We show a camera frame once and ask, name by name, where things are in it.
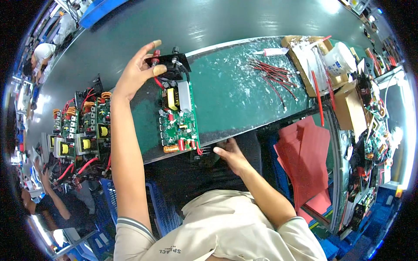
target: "hand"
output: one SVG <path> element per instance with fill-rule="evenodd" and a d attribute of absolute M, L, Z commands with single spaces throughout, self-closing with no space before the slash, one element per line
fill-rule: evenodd
<path fill-rule="evenodd" d="M 116 83 L 116 89 L 113 92 L 113 99 L 115 97 L 126 98 L 128 101 L 132 100 L 135 93 L 141 86 L 150 78 L 158 76 L 167 71 L 165 65 L 157 65 L 149 68 L 144 59 L 152 57 L 152 54 L 147 54 L 153 48 L 161 45 L 161 40 L 155 40 L 144 47 L 142 47 L 135 56 L 129 61 L 122 76 Z"/>
<path fill-rule="evenodd" d="M 44 173 L 39 172 L 41 175 L 41 183 L 43 190 L 46 194 L 48 194 L 48 191 L 51 189 L 51 182 L 49 182 L 49 169 L 47 168 Z"/>
<path fill-rule="evenodd" d="M 231 170 L 240 177 L 242 177 L 245 173 L 255 171 L 242 154 L 234 138 L 228 139 L 225 144 L 225 149 L 215 147 L 213 148 L 213 151 L 224 159 L 228 163 Z"/>
<path fill-rule="evenodd" d="M 36 157 L 36 158 L 35 158 L 35 160 L 34 160 L 34 167 L 35 167 L 35 170 L 36 170 L 39 174 L 42 174 L 42 173 L 41 173 L 41 166 L 39 165 L 39 157 Z"/>

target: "dark hair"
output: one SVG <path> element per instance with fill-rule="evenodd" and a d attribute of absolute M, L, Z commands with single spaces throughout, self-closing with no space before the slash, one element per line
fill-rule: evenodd
<path fill-rule="evenodd" d="M 32 63 L 30 60 L 27 60 L 23 66 L 22 72 L 25 76 L 32 76 L 32 71 Z"/>

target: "white plastic container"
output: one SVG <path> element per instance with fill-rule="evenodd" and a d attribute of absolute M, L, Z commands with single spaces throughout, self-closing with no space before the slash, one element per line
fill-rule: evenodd
<path fill-rule="evenodd" d="M 334 77 L 357 71 L 356 59 L 342 42 L 337 42 L 324 60 L 328 72 Z"/>

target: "red sheet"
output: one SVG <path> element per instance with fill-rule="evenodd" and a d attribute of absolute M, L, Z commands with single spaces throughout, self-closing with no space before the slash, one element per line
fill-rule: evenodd
<path fill-rule="evenodd" d="M 331 206 L 331 200 L 329 199 L 328 189 L 320 192 L 318 195 L 316 195 L 314 198 L 309 200 L 306 203 L 308 206 L 316 210 L 320 214 L 324 214 L 326 210 Z M 313 219 L 308 213 L 303 211 L 302 209 L 299 209 L 298 216 L 301 216 L 305 219 L 306 223 L 309 224 Z"/>
<path fill-rule="evenodd" d="M 278 162 L 293 185 L 295 210 L 328 187 L 326 157 L 330 135 L 327 129 L 306 117 L 279 130 L 274 146 Z"/>

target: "blue bin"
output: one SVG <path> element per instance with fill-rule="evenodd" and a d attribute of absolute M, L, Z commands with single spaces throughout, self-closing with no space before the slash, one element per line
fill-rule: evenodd
<path fill-rule="evenodd" d="M 109 205 L 110 215 L 113 222 L 117 223 L 117 205 L 116 205 L 116 190 L 113 182 L 107 179 L 100 180 L 103 186 L 103 192 Z M 181 219 L 176 212 L 173 205 L 168 204 L 164 196 L 154 181 L 146 182 L 145 186 L 150 190 L 151 201 L 154 207 L 154 212 L 157 221 L 157 229 L 160 237 L 167 235 L 170 231 L 176 229 L 181 225 Z"/>

